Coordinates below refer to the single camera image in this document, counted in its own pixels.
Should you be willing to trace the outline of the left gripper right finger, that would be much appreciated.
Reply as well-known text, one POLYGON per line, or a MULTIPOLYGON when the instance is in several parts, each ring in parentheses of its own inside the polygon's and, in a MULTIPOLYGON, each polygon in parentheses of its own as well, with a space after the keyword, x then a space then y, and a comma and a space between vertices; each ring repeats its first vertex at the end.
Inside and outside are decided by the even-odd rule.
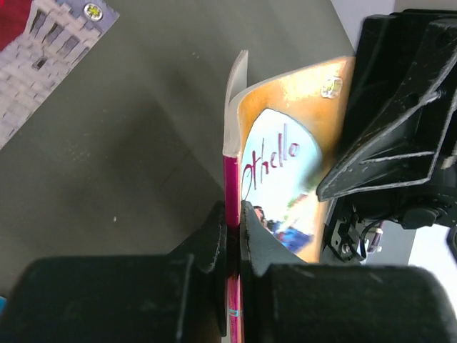
POLYGON ((245 342, 454 342, 441 283, 409 266, 307 264, 241 205, 245 342))

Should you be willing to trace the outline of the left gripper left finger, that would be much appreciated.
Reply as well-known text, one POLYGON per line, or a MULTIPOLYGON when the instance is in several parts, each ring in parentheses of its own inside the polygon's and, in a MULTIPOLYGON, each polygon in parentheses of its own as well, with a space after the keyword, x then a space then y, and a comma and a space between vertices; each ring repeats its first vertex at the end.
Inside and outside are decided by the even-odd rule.
POLYGON ((226 323, 225 206, 168 254, 31 263, 4 309, 6 342, 220 342, 226 323))

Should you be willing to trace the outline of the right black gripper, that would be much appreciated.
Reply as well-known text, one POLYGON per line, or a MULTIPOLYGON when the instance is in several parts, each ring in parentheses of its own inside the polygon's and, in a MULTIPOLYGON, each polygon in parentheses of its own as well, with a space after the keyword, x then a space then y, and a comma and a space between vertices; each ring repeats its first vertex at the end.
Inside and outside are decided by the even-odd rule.
POLYGON ((390 221, 456 227, 456 13, 364 19, 336 163, 317 195, 334 204, 321 261, 358 264, 390 221))

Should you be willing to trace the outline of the orange Othello book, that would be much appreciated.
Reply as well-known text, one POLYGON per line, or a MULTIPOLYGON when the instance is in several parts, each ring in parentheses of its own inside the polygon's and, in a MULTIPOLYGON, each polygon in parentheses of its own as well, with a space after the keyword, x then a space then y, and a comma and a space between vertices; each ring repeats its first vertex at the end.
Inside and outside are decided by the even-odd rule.
POLYGON ((355 59, 341 56, 247 83, 237 56, 224 103, 226 224, 240 232, 249 202, 263 232, 302 262, 320 259, 326 205, 316 188, 332 165, 355 59))

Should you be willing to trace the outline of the red castle picture book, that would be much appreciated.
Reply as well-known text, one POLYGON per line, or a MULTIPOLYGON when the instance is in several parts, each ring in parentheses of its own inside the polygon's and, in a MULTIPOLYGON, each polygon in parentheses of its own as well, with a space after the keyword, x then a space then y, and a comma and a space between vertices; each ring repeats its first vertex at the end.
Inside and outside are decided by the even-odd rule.
POLYGON ((105 1, 1 2, 2 146, 118 17, 105 1))

